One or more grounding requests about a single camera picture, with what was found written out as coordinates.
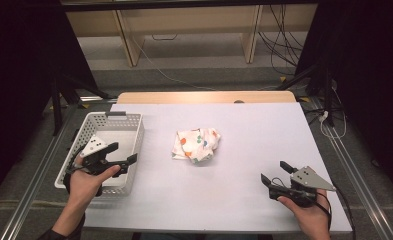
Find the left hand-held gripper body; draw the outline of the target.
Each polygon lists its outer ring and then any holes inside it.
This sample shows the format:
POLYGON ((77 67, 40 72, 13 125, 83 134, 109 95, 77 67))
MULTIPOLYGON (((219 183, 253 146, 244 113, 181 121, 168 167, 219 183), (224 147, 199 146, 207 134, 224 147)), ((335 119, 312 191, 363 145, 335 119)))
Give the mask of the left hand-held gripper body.
MULTIPOLYGON (((79 151, 79 156, 83 159, 82 163, 75 165, 76 169, 84 170, 91 175, 99 175, 111 166, 115 166, 116 162, 109 162, 107 155, 102 157, 100 151, 106 148, 109 144, 100 137, 93 135, 82 150, 79 151)), ((114 174, 114 177, 119 177, 128 172, 129 166, 120 166, 120 170, 114 174)))

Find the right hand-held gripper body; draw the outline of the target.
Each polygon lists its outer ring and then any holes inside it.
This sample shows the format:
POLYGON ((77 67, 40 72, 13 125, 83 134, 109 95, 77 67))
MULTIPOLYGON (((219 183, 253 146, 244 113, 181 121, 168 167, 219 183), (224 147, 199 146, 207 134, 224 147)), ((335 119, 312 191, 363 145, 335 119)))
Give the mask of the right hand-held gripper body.
POLYGON ((290 174, 290 187, 271 180, 269 197, 277 200, 280 196, 290 198, 296 205, 308 208, 317 202, 317 190, 335 191, 336 188, 320 177, 311 167, 305 166, 296 173, 290 174))

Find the person's right hand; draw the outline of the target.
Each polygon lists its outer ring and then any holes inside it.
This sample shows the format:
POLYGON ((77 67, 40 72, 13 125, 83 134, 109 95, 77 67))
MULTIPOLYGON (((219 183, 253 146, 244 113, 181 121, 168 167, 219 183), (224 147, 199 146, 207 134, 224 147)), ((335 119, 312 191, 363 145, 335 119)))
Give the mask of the person's right hand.
POLYGON ((321 207, 314 205, 309 208, 301 208, 285 196, 279 197, 277 201, 294 214, 301 231, 310 240, 331 240, 327 215, 330 204, 325 190, 317 190, 317 203, 321 207))

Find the person's left hand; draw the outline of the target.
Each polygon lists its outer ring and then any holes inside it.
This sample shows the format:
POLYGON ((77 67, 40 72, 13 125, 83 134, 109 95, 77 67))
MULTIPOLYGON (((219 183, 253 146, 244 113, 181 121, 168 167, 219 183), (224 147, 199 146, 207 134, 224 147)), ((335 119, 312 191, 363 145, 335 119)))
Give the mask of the person's left hand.
POLYGON ((99 175, 90 175, 82 170, 76 170, 70 179, 70 195, 65 211, 70 214, 82 215, 96 196, 104 181, 111 178, 120 170, 119 165, 109 167, 99 175))

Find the white perforated plastic basket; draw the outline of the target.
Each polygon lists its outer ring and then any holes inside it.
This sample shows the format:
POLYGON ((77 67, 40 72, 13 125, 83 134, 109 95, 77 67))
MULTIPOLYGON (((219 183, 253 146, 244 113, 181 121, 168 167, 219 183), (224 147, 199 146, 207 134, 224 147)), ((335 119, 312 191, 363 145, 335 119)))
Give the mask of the white perforated plastic basket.
MULTIPOLYGON (((119 143, 119 148, 107 155, 109 162, 126 160, 128 156, 138 154, 142 146, 144 126, 141 114, 126 112, 91 112, 89 113, 70 147, 69 153, 61 167, 54 182, 56 188, 66 189, 70 175, 81 169, 75 165, 82 163, 79 151, 84 148, 93 135, 100 137, 106 143, 119 143)), ((128 167, 128 172, 119 177, 111 177, 99 188, 98 196, 101 194, 113 196, 114 194, 128 195, 131 192, 137 162, 128 167)))

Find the black tripod stand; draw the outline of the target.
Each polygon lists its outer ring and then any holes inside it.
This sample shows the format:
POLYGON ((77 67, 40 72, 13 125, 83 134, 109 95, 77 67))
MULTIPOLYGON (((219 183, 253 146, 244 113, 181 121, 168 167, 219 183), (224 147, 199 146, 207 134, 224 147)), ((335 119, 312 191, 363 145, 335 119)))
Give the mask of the black tripod stand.
POLYGON ((332 115, 332 78, 330 76, 328 67, 322 63, 316 63, 306 68, 302 72, 296 74, 290 80, 285 80, 278 87, 276 91, 284 91, 293 85, 299 83, 303 79, 309 78, 309 83, 305 88, 305 93, 308 96, 322 94, 324 97, 324 111, 328 113, 325 117, 325 121, 334 127, 333 115, 332 115))
POLYGON ((50 83, 51 86, 51 99, 54 115, 54 132, 56 136, 60 133, 63 126, 63 116, 61 112, 61 98, 64 98, 68 104, 78 104, 80 97, 77 89, 84 89, 104 100, 114 99, 114 96, 101 91, 96 85, 92 86, 74 78, 70 75, 62 74, 54 77, 50 83))

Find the white cloth with coloured dots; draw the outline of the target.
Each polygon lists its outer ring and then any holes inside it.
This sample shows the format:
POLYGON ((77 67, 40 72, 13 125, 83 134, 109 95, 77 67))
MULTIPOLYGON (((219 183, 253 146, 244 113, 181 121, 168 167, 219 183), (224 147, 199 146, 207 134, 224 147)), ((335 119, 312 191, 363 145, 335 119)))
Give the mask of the white cloth with coloured dots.
POLYGON ((177 131, 171 156, 176 160, 190 160, 193 164, 210 160, 220 139, 215 128, 177 131))

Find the light wooden table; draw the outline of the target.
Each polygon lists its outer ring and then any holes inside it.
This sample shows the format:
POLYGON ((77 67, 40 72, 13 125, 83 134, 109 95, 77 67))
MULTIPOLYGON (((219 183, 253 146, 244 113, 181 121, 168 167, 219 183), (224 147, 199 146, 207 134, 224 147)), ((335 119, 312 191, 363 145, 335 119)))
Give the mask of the light wooden table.
POLYGON ((295 103, 290 91, 124 92, 118 104, 295 103))

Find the black curtain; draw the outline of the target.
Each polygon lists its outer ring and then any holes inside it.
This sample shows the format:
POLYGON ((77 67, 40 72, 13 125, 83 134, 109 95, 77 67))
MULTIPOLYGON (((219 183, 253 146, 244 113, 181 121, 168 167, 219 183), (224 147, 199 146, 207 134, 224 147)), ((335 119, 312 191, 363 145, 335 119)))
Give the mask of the black curtain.
POLYGON ((314 1, 297 70, 328 68, 347 116, 393 183, 393 0, 314 1))
POLYGON ((57 87, 97 87, 61 0, 0 0, 0 185, 57 87))

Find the light wooden shelf unit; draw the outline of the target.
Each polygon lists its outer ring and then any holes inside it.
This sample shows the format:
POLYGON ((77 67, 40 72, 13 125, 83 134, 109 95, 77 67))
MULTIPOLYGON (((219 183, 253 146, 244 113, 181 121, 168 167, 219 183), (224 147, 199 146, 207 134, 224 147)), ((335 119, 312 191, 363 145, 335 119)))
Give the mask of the light wooden shelf unit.
POLYGON ((138 64, 147 35, 238 33, 245 61, 251 63, 259 32, 277 32, 276 20, 283 8, 284 29, 310 29, 316 4, 255 5, 142 10, 72 12, 67 15, 78 37, 115 36, 122 40, 128 65, 138 64))

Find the aluminium frame rail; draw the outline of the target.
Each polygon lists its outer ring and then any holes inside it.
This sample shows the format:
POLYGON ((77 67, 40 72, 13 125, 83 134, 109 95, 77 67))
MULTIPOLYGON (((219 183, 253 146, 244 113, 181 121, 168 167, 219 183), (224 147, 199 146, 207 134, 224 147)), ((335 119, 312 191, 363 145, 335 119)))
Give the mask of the aluminium frame rail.
POLYGON ((344 137, 347 135, 348 125, 345 113, 342 113, 342 127, 340 130, 337 123, 331 125, 334 119, 332 111, 329 110, 328 118, 320 123, 321 133, 331 142, 337 157, 344 168, 349 181, 351 182, 357 196, 362 203, 363 209, 366 211, 372 225, 379 235, 380 240, 393 240, 393 226, 390 223, 384 210, 379 205, 376 197, 370 190, 367 181, 356 166, 352 156, 348 152, 343 143, 344 137))
POLYGON ((68 198, 54 186, 81 123, 90 112, 108 111, 110 100, 90 98, 61 103, 63 125, 54 129, 54 111, 46 107, 19 160, 0 188, 0 240, 36 240, 52 227, 68 198))

